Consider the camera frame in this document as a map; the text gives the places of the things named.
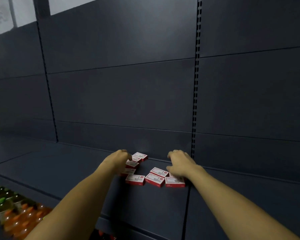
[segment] bottle cap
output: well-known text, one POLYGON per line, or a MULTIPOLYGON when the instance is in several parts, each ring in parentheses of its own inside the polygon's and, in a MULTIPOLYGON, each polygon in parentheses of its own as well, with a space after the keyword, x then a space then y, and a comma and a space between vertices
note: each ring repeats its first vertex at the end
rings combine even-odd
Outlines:
POLYGON ((10 214, 11 214, 11 212, 12 212, 12 210, 6 210, 6 212, 4 213, 4 216, 8 216, 8 215, 10 215, 10 214))
POLYGON ((5 201, 6 201, 6 198, 5 198, 5 197, 1 198, 1 199, 0 199, 0 204, 2 204, 2 203, 5 202, 5 201))
POLYGON ((25 221, 24 223, 22 223, 22 226, 23 227, 26 227, 26 226, 28 226, 29 225, 29 221, 27 220, 27 221, 25 221))
POLYGON ((23 210, 27 209, 27 208, 28 208, 28 204, 23 204, 23 205, 21 206, 21 208, 22 208, 23 210))

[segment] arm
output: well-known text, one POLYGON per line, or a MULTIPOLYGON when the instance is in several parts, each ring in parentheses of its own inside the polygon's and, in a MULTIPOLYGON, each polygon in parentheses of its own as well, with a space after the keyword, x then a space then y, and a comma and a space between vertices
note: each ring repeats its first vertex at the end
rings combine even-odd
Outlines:
POLYGON ((300 240, 253 202, 209 175, 183 151, 169 152, 167 170, 187 177, 212 211, 230 240, 300 240))
POLYGON ((27 236, 26 240, 89 239, 116 173, 121 173, 131 155, 118 150, 97 170, 75 186, 27 236))

